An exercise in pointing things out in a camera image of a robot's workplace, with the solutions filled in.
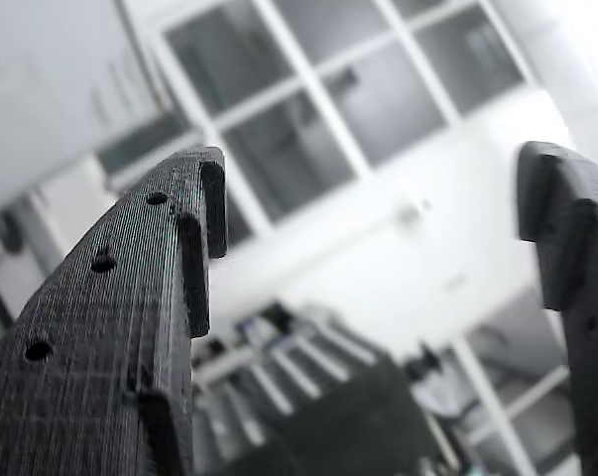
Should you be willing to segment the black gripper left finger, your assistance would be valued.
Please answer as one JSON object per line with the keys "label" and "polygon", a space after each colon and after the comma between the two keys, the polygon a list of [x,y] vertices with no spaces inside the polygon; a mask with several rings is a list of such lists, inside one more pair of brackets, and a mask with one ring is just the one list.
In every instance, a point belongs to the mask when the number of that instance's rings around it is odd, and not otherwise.
{"label": "black gripper left finger", "polygon": [[177,152],[85,233],[0,339],[0,475],[190,475],[191,342],[227,251],[225,159]]}

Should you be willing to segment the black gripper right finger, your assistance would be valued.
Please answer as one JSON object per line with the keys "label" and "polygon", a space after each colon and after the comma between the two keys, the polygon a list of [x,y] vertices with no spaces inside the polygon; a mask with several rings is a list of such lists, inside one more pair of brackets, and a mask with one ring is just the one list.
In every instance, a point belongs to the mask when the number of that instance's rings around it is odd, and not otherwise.
{"label": "black gripper right finger", "polygon": [[520,239],[536,246],[543,306],[562,321],[581,471],[598,475],[598,165],[522,144],[516,209]]}

